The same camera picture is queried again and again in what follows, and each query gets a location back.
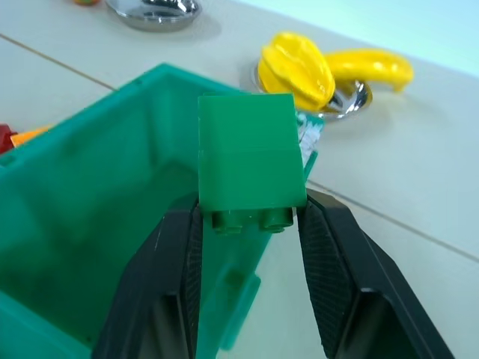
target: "metal dish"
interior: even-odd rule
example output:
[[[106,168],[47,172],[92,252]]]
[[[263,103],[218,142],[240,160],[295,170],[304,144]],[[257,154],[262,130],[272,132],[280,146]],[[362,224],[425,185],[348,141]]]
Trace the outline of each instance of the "metal dish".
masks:
[[[251,80],[257,90],[265,92],[257,71],[257,64],[253,66],[251,71]],[[367,83],[360,81],[336,82],[335,95],[321,112],[309,112],[299,109],[297,111],[299,114],[303,113],[318,117],[326,122],[334,122],[367,108],[372,100],[373,91]]]
[[[142,31],[177,31],[200,14],[196,0],[107,0],[106,4],[132,28]]]

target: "lego stud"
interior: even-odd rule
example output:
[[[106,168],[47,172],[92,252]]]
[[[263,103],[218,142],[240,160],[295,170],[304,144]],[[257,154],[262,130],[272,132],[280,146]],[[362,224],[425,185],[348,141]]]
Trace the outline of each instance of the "lego stud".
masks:
[[[211,221],[216,233],[221,235],[240,234],[242,229],[241,218],[235,211],[214,212]]]
[[[270,233],[281,233],[293,225],[293,209],[265,209],[260,217],[260,229]]]

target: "orange object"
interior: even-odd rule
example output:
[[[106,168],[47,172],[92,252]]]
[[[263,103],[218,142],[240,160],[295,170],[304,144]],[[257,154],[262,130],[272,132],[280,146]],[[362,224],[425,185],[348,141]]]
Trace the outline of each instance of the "orange object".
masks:
[[[100,0],[74,0],[74,2],[77,3],[78,5],[90,6],[90,5],[98,4]]]
[[[30,141],[32,138],[35,138],[38,135],[41,135],[42,133],[48,131],[50,128],[51,128],[50,126],[47,126],[47,127],[42,127],[41,129],[36,129],[34,131],[19,133],[18,135],[11,136],[10,141],[15,147],[18,147]]]

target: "red object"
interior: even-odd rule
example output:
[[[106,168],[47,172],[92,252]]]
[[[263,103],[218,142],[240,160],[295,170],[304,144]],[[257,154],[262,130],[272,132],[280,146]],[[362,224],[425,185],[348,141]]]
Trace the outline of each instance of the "red object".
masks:
[[[8,125],[0,124],[0,155],[13,149],[10,136],[16,135]]]

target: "transparent green container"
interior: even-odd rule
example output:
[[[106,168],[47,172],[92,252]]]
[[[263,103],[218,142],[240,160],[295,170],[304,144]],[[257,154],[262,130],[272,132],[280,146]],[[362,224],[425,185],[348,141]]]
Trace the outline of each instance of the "transparent green container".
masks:
[[[89,356],[123,267],[198,190],[198,97],[231,91],[160,65],[0,157],[0,357]],[[205,225],[199,359],[231,347],[268,240]]]

